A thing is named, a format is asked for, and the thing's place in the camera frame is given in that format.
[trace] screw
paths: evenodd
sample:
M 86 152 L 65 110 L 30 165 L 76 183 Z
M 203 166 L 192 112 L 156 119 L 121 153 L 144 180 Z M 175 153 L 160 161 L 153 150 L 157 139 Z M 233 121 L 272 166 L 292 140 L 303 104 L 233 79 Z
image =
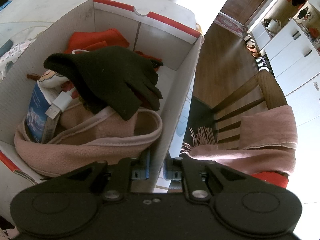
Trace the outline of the screw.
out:
M 159 202 L 161 202 L 161 199 L 156 197 L 156 198 L 152 199 L 152 201 L 154 203 L 159 203 Z
M 151 200 L 148 200 L 148 199 L 145 199 L 145 200 L 143 201 L 143 203 L 146 204 L 146 205 L 151 205 L 151 204 L 152 204 L 152 201 L 151 201 Z
M 208 196 L 208 193 L 205 190 L 197 189 L 192 192 L 192 195 L 195 198 L 206 198 Z
M 104 193 L 106 199 L 117 199 L 120 197 L 120 193 L 116 190 L 108 190 Z

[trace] open box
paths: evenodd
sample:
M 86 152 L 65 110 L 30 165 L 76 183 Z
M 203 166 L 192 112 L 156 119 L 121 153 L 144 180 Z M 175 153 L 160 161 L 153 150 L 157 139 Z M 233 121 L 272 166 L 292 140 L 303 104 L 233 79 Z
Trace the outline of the open box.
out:
M 163 131 L 151 149 L 149 180 L 136 181 L 132 188 L 133 191 L 152 192 L 195 73 L 203 37 L 167 17 L 153 12 L 143 16 L 133 6 L 111 0 L 88 0 L 68 12 L 29 45 L 1 82 L 0 160 L 11 171 L 34 184 L 43 178 L 19 157 L 13 143 L 15 130 L 27 113 L 35 85 L 26 75 L 41 75 L 44 60 L 53 53 L 63 52 L 74 32 L 100 32 L 110 28 L 118 29 L 129 41 L 128 49 L 161 58 L 164 63 L 157 72 L 157 87 L 163 95 L 158 111 Z

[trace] patterned rug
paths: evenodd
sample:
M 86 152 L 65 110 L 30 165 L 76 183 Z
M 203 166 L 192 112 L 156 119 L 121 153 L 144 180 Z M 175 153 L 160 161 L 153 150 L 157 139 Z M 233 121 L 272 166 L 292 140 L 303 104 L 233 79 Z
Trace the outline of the patterned rug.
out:
M 245 27 L 240 22 L 237 22 L 222 12 L 219 12 L 218 16 L 213 22 L 241 38 L 244 38 L 247 35 Z

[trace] glove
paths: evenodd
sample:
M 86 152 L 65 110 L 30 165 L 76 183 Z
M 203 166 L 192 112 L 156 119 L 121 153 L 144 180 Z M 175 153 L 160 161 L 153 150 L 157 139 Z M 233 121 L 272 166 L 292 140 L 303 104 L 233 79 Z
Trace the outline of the glove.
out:
M 127 121 L 141 105 L 135 93 L 144 97 L 154 111 L 159 110 L 162 96 L 156 88 L 158 74 L 153 63 L 126 48 L 56 53 L 45 60 L 44 68 L 70 79 L 93 114 L 109 105 Z

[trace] black handle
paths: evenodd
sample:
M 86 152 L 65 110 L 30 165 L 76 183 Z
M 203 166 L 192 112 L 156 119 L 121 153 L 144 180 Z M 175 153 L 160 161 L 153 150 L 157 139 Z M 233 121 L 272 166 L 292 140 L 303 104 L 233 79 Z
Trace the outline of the black handle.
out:
M 312 50 L 310 50 L 306 55 L 304 55 L 304 57 L 307 57 L 311 52 Z
M 294 40 L 296 41 L 300 36 L 301 36 L 301 34 L 299 34 Z
M 295 37 L 295 35 L 297 35 L 299 33 L 299 31 L 297 31 L 292 37 L 294 38 Z

